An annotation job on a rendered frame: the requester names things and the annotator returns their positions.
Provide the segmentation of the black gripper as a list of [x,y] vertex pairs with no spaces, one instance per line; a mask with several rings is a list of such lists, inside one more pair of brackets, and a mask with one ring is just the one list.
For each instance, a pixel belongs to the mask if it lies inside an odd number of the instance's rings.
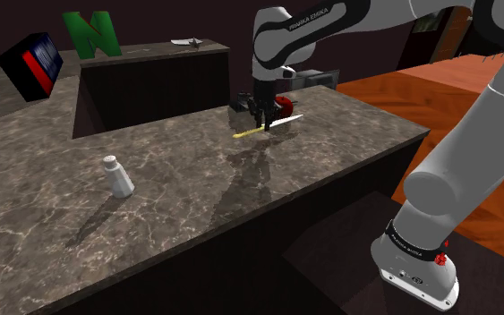
[[268,131],[270,126],[279,118],[279,106],[274,106],[276,97],[276,81],[253,80],[253,99],[255,101],[256,111],[254,114],[256,127],[260,128],[263,124],[264,110],[264,130]]

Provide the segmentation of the red apple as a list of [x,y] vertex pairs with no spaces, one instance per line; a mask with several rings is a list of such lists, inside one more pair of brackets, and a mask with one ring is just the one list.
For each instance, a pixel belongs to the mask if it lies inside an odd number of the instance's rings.
[[275,104],[278,119],[286,118],[292,115],[294,111],[294,105],[289,98],[283,96],[276,96]]

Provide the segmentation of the dark grey blocky object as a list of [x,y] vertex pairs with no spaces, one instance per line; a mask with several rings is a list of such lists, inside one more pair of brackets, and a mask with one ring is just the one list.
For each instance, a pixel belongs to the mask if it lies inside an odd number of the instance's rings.
[[257,111],[254,98],[251,93],[239,92],[237,94],[236,100],[230,103],[230,106],[236,112],[248,111],[251,115],[254,115]]

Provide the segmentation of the grey box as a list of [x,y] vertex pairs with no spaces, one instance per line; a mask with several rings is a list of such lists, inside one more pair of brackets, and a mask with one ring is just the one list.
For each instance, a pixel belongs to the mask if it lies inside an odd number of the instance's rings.
[[304,89],[312,86],[325,86],[329,89],[336,89],[340,70],[322,72],[318,70],[305,70],[298,72],[290,83],[290,89]]

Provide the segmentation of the small grey star-shaped object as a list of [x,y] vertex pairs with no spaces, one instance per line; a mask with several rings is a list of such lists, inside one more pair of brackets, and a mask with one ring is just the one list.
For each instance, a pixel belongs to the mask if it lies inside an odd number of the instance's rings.
[[203,43],[202,40],[197,38],[171,39],[170,42],[176,46],[188,46],[196,49],[199,49]]

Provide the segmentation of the dark robot stand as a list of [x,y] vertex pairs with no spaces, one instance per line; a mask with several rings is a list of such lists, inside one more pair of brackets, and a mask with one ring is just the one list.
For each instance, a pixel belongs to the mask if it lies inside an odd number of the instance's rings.
[[330,300],[331,315],[504,315],[504,257],[452,233],[460,294],[441,312],[383,280],[370,247],[400,208],[373,192],[306,230],[285,259]]

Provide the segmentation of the white salt shaker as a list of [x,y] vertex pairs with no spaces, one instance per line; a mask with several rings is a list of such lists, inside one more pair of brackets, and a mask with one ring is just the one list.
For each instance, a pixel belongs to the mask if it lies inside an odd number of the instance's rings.
[[103,166],[114,197],[121,199],[133,194],[134,184],[124,167],[113,155],[105,156]]

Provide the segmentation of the green letter block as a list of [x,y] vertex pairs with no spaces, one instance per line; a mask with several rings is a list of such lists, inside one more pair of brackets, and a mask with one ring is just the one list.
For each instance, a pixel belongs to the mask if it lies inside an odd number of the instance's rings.
[[63,13],[62,17],[81,60],[94,58],[97,48],[107,56],[122,54],[109,12],[95,11],[90,21],[79,12]]

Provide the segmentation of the brown door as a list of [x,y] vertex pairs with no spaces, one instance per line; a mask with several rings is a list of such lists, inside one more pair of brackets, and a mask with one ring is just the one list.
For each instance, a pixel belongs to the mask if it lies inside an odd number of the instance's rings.
[[455,56],[471,23],[471,17],[471,11],[465,7],[457,6],[452,9],[438,44],[432,53],[430,64]]

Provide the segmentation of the black box with red stripe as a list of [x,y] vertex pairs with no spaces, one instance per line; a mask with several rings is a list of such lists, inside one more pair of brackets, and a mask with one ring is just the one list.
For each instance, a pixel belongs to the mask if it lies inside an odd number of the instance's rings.
[[47,32],[31,33],[0,55],[0,67],[26,102],[49,98],[63,65]]

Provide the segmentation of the yellow-handled white knife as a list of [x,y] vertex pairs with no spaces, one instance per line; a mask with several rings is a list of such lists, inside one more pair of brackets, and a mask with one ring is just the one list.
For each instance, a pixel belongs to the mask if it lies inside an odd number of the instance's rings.
[[[275,127],[275,126],[279,126],[284,123],[289,123],[289,122],[292,122],[296,119],[301,118],[302,116],[303,115],[291,115],[286,118],[278,119],[278,120],[274,121],[273,123],[271,123],[269,127]],[[265,124],[262,124],[261,127],[259,127],[259,128],[251,129],[251,130],[245,131],[245,132],[236,133],[233,135],[233,138],[238,139],[238,138],[242,138],[244,136],[250,135],[252,133],[261,132],[261,131],[265,131],[265,130],[266,130]]]

